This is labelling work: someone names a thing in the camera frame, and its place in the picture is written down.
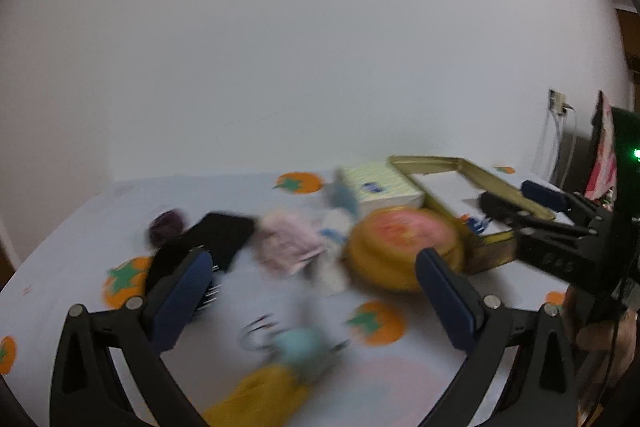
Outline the person's right hand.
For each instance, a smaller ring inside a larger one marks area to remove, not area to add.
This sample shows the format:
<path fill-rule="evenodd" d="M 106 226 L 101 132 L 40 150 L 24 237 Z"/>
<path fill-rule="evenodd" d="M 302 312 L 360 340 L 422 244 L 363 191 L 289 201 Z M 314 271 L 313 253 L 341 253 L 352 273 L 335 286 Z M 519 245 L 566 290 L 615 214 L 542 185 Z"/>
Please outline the person's right hand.
<path fill-rule="evenodd" d="M 566 335 L 580 355 L 604 352 L 587 381 L 586 390 L 578 393 L 578 426 L 587 426 L 601 407 L 597 397 L 613 389 L 634 363 L 638 313 L 627 309 L 616 321 L 582 325 L 578 313 L 581 295 L 573 285 L 567 287 L 562 312 Z"/>

